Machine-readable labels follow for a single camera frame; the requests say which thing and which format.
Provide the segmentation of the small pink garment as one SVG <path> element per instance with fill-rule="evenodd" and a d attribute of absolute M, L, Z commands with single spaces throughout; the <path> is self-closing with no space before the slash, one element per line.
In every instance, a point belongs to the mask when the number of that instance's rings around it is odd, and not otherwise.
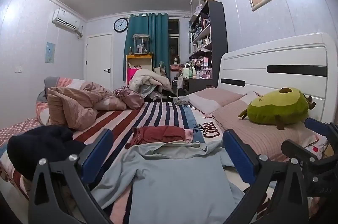
<path fill-rule="evenodd" d="M 185 142 L 191 143 L 194 138 L 194 132 L 192 129 L 185 129 L 184 130 L 184 137 L 185 137 Z"/>

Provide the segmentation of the white bed headboard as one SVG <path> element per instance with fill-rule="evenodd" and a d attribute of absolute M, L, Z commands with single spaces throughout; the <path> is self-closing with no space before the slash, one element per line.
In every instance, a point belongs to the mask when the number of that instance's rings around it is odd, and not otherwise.
<path fill-rule="evenodd" d="M 337 115 L 336 43 L 327 33 L 313 33 L 225 53 L 218 87 L 260 95 L 297 88 L 316 103 L 309 116 L 330 123 Z"/>

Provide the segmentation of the pink brown crumpled duvet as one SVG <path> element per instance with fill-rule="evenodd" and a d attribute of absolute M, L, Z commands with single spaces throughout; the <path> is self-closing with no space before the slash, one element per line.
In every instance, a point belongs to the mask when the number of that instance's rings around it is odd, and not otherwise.
<path fill-rule="evenodd" d="M 80 131 L 94 124 L 99 111 L 126 109 L 127 105 L 102 85 L 66 77 L 45 78 L 35 104 L 42 125 L 63 125 Z"/>

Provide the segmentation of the pink ribbed pillow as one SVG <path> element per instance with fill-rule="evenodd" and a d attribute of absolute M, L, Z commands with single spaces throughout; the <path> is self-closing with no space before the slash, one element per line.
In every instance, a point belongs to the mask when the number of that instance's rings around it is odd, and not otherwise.
<path fill-rule="evenodd" d="M 265 154 L 271 160 L 283 162 L 287 157 L 282 153 L 281 145 L 290 139 L 296 144 L 322 158 L 327 140 L 325 137 L 307 129 L 302 122 L 286 125 L 279 130 L 275 125 L 256 124 L 248 118 L 242 120 L 238 115 L 247 108 L 248 103 L 255 99 L 257 94 L 248 92 L 242 98 L 212 113 L 213 118 L 225 130 L 233 129 L 241 140 L 252 147 L 256 154 Z"/>

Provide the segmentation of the green avocado plush toy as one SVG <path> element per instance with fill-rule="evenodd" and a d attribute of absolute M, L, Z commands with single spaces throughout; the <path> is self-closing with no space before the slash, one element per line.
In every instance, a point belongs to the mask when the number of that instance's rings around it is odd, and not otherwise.
<path fill-rule="evenodd" d="M 284 87 L 257 97 L 238 117 L 283 130 L 286 125 L 302 121 L 315 106 L 312 96 L 305 96 L 297 88 Z"/>

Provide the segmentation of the black knit garment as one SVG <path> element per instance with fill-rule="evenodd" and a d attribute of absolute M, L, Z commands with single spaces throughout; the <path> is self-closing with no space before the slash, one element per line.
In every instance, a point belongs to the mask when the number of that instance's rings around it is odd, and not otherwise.
<path fill-rule="evenodd" d="M 7 154 L 14 168 L 32 181 L 40 159 L 63 161 L 69 155 L 79 154 L 86 147 L 73 140 L 73 131 L 61 125 L 48 125 L 13 136 L 7 144 Z"/>

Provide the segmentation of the light blue sweatshirt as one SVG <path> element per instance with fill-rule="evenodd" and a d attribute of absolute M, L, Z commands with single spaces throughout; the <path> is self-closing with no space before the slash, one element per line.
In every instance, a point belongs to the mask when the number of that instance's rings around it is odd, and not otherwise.
<path fill-rule="evenodd" d="M 132 186 L 130 223 L 224 223 L 244 196 L 222 142 L 131 147 L 91 191 L 104 209 Z"/>

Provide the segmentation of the yellow top shelf unit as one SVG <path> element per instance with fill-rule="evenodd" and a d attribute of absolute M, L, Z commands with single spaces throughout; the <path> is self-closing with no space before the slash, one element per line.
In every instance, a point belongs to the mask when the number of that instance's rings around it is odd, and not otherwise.
<path fill-rule="evenodd" d="M 128 85 L 137 69 L 143 68 L 152 71 L 152 54 L 132 54 L 125 56 L 125 77 Z"/>

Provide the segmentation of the teal curtain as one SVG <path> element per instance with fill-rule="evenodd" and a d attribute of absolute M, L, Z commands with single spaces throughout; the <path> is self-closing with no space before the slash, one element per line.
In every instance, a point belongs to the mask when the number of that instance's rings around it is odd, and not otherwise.
<path fill-rule="evenodd" d="M 125 74 L 125 56 L 129 52 L 129 48 L 134 45 L 133 35 L 147 34 L 150 36 L 150 52 L 154 54 L 153 66 L 157 66 L 160 62 L 166 67 L 166 74 L 170 74 L 170 46 L 168 39 L 168 14 L 164 13 L 148 13 L 131 15 L 127 36 L 124 45 L 123 56 L 123 81 L 126 80 Z"/>

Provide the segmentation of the white air conditioner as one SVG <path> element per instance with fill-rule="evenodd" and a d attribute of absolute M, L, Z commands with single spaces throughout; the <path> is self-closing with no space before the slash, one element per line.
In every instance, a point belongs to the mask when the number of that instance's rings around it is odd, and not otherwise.
<path fill-rule="evenodd" d="M 75 32 L 78 37 L 82 36 L 83 27 L 80 20 L 62 8 L 58 8 L 53 13 L 52 23 L 56 26 Z"/>

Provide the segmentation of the far pink pillow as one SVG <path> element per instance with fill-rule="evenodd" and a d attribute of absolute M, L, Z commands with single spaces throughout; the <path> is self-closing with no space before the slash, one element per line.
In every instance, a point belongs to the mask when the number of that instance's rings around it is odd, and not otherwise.
<path fill-rule="evenodd" d="M 188 102 L 201 111 L 204 115 L 210 116 L 214 111 L 224 107 L 234 101 L 239 100 L 244 95 L 219 88 L 205 88 L 187 95 Z"/>

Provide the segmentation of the white door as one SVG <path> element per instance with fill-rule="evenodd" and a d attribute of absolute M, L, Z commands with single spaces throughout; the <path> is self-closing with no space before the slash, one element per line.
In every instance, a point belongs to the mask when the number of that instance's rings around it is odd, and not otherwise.
<path fill-rule="evenodd" d="M 87 38 L 86 80 L 112 90 L 112 34 Z"/>

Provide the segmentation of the black bookshelf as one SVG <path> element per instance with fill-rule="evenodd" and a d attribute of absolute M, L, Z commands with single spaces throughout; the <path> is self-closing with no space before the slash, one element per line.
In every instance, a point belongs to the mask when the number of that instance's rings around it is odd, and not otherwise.
<path fill-rule="evenodd" d="M 190 94 L 207 86 L 216 87 L 222 56 L 228 52 L 224 6 L 207 1 L 190 26 L 191 55 L 188 75 L 183 79 L 183 92 Z"/>

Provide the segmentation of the dark red garment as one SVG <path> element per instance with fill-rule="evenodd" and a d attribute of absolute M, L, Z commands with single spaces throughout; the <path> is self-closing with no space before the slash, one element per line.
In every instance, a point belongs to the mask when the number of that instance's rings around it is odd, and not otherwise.
<path fill-rule="evenodd" d="M 132 146 L 148 143 L 168 143 L 175 141 L 185 141 L 186 133 L 184 129 L 169 125 L 158 127 L 140 127 L 133 129 L 133 137 L 125 145 L 126 149 Z"/>

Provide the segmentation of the cream clothes pile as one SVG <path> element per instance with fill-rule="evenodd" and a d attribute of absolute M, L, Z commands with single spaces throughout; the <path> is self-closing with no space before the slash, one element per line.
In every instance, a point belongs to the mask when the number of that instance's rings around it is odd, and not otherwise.
<path fill-rule="evenodd" d="M 130 80 L 128 87 L 143 98 L 148 96 L 155 88 L 158 88 L 160 93 L 163 90 L 171 91 L 171 84 L 168 78 L 148 69 L 138 69 Z"/>

